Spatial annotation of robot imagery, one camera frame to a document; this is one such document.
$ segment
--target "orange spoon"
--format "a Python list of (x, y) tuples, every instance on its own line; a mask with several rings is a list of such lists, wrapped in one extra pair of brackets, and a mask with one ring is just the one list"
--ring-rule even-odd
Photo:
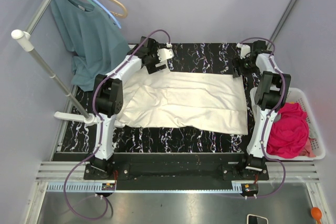
[(313, 207), (310, 212), (314, 220), (316, 220), (318, 224), (322, 224), (321, 223), (321, 219), (322, 219), (321, 210), (318, 207)]

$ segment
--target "pink cloth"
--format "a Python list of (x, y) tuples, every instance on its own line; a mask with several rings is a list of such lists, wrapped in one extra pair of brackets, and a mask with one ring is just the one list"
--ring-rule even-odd
[(267, 153), (283, 158), (300, 155), (309, 137), (307, 113), (299, 103), (286, 103), (279, 114), (281, 119), (274, 123), (267, 143)]
[(306, 145), (304, 146), (302, 152), (300, 153), (300, 156), (307, 156), (307, 157), (316, 157), (314, 154), (312, 148), (311, 148), (311, 143), (314, 139), (308, 138)]

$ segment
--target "plastic basket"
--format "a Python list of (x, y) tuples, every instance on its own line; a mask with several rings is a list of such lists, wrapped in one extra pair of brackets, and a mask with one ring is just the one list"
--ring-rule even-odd
[[(251, 104), (252, 107), (255, 105), (254, 103), (254, 95), (257, 91), (257, 88), (252, 88), (250, 91), (250, 97), (251, 97)], [(283, 158), (279, 156), (274, 156), (274, 155), (267, 155), (270, 158), (277, 158), (280, 160), (288, 160), (288, 161), (311, 161), (314, 159), (322, 159), (325, 157), (325, 152), (326, 150), (324, 149), (323, 146), (323, 140), (321, 137), (321, 134), (317, 128), (317, 124), (315, 121), (315, 118), (311, 112), (311, 109), (308, 104), (308, 100), (305, 96), (305, 94), (302, 92), (300, 89), (296, 88), (289, 88), (288, 94), (287, 94), (287, 99), (286, 102), (298, 102), (300, 103), (302, 109), (306, 111), (307, 113), (307, 123), (309, 126), (309, 135), (313, 136), (315, 138), (314, 140), (310, 141), (312, 150), (316, 157), (306, 157), (306, 156), (297, 156), (295, 158)]]

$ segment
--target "floor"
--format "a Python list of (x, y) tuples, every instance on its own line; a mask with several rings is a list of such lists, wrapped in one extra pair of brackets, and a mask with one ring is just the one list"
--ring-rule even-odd
[[(232, 74), (232, 58), (238, 55), (235, 43), (224, 44), (173, 44), (174, 58), (169, 61), (171, 71)], [(116, 129), (113, 141), (116, 152), (138, 153), (195, 153), (244, 152), (250, 141), (254, 119), (250, 109), (249, 92), (259, 83), (259, 73), (243, 77), (248, 107), (249, 135), (230, 135), (202, 131), (193, 127)], [(89, 111), (92, 92), (78, 89), (76, 97)], [(91, 152), (96, 140), (96, 126), (69, 122), (63, 140), (62, 152)]]
[[(260, 195), (269, 193), (277, 184), (262, 184)], [(96, 198), (82, 201), (91, 194), (69, 193), (75, 209), (87, 217), (103, 213), (105, 204)], [(246, 223), (248, 214), (266, 217), (270, 224), (315, 224), (305, 184), (284, 184), (281, 193), (266, 199), (230, 199), (219, 194), (122, 194), (108, 197), (111, 207), (101, 224), (215, 224)], [(63, 193), (46, 193), (38, 223), (92, 223), (67, 211)]]

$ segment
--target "marble tabletop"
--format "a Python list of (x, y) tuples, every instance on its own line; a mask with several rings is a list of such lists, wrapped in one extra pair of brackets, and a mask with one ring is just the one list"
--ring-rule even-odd
[[(232, 58), (238, 55), (236, 43), (173, 44), (174, 58), (169, 61), (171, 71), (232, 74)], [(244, 152), (251, 139), (254, 119), (251, 111), (250, 90), (259, 83), (260, 74), (243, 76), (247, 110), (248, 135), (233, 135), (199, 130), (193, 127), (173, 128), (116, 128), (113, 144), (116, 152), (138, 153), (200, 153)], [(76, 98), (92, 112), (92, 92), (78, 88)], [(72, 113), (79, 113), (72, 108)], [(62, 152), (92, 152), (96, 140), (94, 126), (69, 122)]]

